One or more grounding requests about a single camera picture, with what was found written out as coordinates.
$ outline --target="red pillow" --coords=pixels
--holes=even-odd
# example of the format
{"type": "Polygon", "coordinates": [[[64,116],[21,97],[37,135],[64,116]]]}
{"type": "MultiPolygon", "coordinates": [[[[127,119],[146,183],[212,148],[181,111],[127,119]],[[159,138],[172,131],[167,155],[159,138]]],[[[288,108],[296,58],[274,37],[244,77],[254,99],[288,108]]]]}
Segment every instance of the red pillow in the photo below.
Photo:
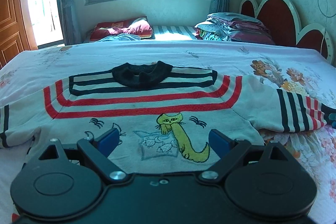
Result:
{"type": "Polygon", "coordinates": [[[97,41],[110,35],[121,33],[135,34],[144,38],[150,38],[153,30],[147,22],[147,17],[132,18],[117,22],[102,22],[96,25],[90,36],[90,41],[97,41]]]}

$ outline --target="cat face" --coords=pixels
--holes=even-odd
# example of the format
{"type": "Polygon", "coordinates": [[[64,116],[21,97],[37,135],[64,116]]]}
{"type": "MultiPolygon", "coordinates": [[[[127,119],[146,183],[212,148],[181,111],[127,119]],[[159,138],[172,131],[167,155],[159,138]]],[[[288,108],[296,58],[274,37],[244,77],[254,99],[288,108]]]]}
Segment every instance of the cat face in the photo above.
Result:
{"type": "Polygon", "coordinates": [[[181,113],[174,115],[174,116],[168,116],[166,114],[161,114],[156,122],[158,124],[165,124],[165,125],[171,125],[172,123],[178,123],[181,122],[183,120],[183,116],[181,113]]]}

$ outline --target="sweater sleeve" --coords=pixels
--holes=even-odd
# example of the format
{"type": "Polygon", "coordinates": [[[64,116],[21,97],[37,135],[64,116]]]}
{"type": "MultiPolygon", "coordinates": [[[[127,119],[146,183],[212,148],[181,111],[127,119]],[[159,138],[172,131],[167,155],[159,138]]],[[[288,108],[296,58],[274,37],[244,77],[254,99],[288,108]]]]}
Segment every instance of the sweater sleeve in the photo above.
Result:
{"type": "Polygon", "coordinates": [[[323,112],[326,109],[336,112],[308,96],[261,84],[251,75],[242,77],[240,95],[232,106],[257,130],[295,133],[326,125],[329,120],[329,114],[323,112]]]}
{"type": "Polygon", "coordinates": [[[41,126],[53,120],[48,111],[57,101],[54,85],[0,108],[0,148],[20,145],[39,137],[41,126]]]}

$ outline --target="mattress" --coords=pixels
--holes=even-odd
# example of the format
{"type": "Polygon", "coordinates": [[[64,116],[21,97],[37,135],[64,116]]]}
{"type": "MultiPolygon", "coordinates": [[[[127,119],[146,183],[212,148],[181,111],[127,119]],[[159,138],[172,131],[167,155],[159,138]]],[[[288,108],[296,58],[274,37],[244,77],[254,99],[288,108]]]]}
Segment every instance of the mattress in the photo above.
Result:
{"type": "MultiPolygon", "coordinates": [[[[183,34],[188,33],[185,28],[180,30],[183,34]]],[[[203,40],[115,41],[113,46],[109,42],[100,42],[24,51],[0,71],[0,107],[70,75],[109,70],[126,62],[140,65],[158,60],[179,67],[214,69],[224,75],[254,75],[265,85],[307,93],[336,108],[336,68],[317,51],[203,40]]],[[[334,223],[336,130],[325,126],[298,134],[263,130],[259,133],[266,143],[283,144],[316,182],[318,195],[309,216],[318,224],[334,223]]],[[[11,221],[13,206],[9,188],[24,163],[29,146],[30,142],[27,142],[0,150],[0,224],[11,221]]]]}
{"type": "Polygon", "coordinates": [[[155,40],[197,40],[196,29],[191,26],[153,26],[155,40]]]}

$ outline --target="cat tail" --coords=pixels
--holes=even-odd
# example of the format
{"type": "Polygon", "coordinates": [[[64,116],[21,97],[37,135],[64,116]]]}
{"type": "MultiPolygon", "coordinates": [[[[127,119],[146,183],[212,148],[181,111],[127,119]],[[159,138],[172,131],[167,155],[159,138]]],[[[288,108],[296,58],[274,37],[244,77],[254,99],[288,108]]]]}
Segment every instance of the cat tail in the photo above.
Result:
{"type": "Polygon", "coordinates": [[[201,152],[196,152],[193,150],[192,155],[189,155],[189,159],[194,162],[205,162],[208,160],[210,155],[210,146],[208,143],[206,143],[205,147],[201,152]]]}

